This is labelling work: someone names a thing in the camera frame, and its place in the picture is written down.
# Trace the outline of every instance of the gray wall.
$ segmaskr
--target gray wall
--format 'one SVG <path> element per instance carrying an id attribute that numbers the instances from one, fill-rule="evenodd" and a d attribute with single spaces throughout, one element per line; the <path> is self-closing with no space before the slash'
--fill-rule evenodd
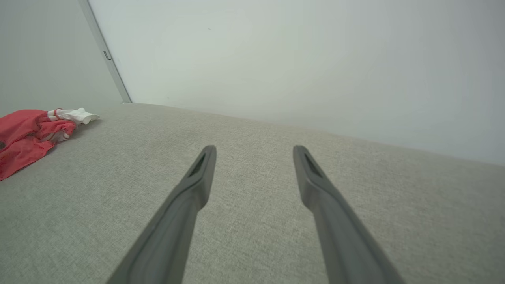
<path id="1" fill-rule="evenodd" d="M 121 101 L 77 0 L 0 0 L 0 116 Z"/>
<path id="2" fill-rule="evenodd" d="M 505 165 L 504 0 L 91 0 L 134 102 Z"/>

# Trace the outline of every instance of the gray fabric surface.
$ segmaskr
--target gray fabric surface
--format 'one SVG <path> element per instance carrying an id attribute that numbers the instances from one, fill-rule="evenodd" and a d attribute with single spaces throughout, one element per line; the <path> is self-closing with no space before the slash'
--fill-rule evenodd
<path id="1" fill-rule="evenodd" d="M 103 283 L 200 150 L 218 150 L 184 283 L 327 283 L 305 145 L 407 283 L 505 281 L 505 168 L 295 127 L 129 104 L 0 182 L 1 283 Z"/>

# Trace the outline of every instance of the red and white cloth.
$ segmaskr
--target red and white cloth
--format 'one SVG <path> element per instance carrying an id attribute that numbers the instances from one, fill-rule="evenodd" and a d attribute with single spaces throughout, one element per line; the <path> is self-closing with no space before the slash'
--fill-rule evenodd
<path id="1" fill-rule="evenodd" d="M 79 124 L 100 116 L 78 110 L 21 110 L 0 118 L 0 180 L 44 157 Z"/>

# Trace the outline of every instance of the red cloth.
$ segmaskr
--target red cloth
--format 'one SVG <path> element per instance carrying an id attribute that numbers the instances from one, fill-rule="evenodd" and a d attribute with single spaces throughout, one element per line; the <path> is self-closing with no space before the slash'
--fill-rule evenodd
<path id="1" fill-rule="evenodd" d="M 21 110 L 0 118 L 0 180 L 44 157 L 59 137 L 70 137 L 76 124 L 55 114 Z"/>

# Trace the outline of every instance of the textured gray surface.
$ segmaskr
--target textured gray surface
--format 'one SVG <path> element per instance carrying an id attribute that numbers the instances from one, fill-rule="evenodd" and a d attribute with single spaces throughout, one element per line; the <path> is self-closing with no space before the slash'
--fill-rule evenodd
<path id="1" fill-rule="evenodd" d="M 326 283 L 295 181 L 305 145 L 408 283 L 505 281 L 505 168 L 154 105 L 100 113 L 0 182 L 1 283 L 103 283 L 207 144 L 184 283 Z"/>

